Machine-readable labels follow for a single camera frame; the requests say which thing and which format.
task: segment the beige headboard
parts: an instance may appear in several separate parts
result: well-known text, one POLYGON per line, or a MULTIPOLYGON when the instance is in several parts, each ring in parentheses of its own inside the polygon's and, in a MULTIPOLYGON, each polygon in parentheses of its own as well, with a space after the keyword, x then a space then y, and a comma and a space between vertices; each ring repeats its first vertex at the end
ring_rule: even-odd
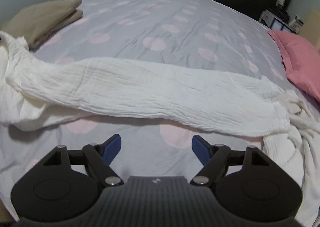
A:
POLYGON ((311 10, 299 35, 311 42, 320 54, 320 12, 311 10))

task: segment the gray bed sheet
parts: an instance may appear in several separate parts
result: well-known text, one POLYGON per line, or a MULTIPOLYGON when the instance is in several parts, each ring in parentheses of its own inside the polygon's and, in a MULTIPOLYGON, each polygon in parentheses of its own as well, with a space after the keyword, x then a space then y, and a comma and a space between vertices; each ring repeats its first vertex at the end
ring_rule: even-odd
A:
MULTIPOLYGON (((34 55, 61 65, 92 57, 116 57, 184 67, 262 75, 284 90, 296 89, 285 76, 280 51, 257 21, 212 0, 83 0, 84 17, 65 27, 34 55)), ((317 102, 308 97, 316 119, 317 102)), ((261 139, 201 132, 163 119, 92 116, 67 124, 22 132, 0 126, 0 198, 17 218, 10 202, 14 183, 56 145, 79 149, 102 143, 113 134, 122 148, 111 167, 130 175, 177 176, 189 181, 201 169, 191 149, 200 134, 212 144, 235 150, 261 147, 261 139)), ((81 166, 74 167, 84 172, 81 166)))

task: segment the folded white fabric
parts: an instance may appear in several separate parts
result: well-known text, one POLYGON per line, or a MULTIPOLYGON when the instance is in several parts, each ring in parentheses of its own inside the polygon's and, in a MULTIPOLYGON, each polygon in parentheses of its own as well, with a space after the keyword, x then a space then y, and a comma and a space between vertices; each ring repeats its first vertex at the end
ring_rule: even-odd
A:
POLYGON ((316 220, 320 124, 293 93, 265 77, 126 59, 49 64, 10 35, 0 32, 0 37, 1 124, 34 130, 95 113, 264 136, 263 151, 302 186, 296 219, 307 227, 316 220))

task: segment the ribbed gray surface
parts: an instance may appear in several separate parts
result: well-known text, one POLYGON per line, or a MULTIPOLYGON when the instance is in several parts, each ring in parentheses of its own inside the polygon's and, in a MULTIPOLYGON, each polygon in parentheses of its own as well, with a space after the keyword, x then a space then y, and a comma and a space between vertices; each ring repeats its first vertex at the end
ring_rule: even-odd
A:
POLYGON ((83 215, 61 223, 21 220, 15 227, 298 227, 296 222, 261 224, 242 220, 222 208, 209 188, 184 177, 130 177, 121 187, 106 188, 83 215))

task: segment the polka dot bed sheet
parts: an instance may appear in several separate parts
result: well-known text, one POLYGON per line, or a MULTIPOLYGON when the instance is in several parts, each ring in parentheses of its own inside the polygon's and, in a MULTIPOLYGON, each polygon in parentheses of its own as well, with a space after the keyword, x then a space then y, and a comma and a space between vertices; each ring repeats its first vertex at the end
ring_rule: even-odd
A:
MULTIPOLYGON (((108 56, 254 78, 265 75, 284 90, 308 98, 286 79, 268 29, 212 0, 83 0, 79 9, 83 18, 52 36, 33 53, 36 58, 63 65, 108 56)), ((307 103, 318 119, 316 102, 308 98, 307 103)), ((202 132, 163 119, 91 116, 33 132, 0 126, 0 198, 9 212, 17 218, 10 202, 14 183, 52 148, 79 149, 113 134, 120 134, 123 143, 111 167, 124 180, 130 175, 183 175, 191 180, 202 167, 191 149, 195 134, 234 150, 252 144, 261 148, 261 138, 202 132)), ((81 166, 74 169, 84 173, 81 166)))

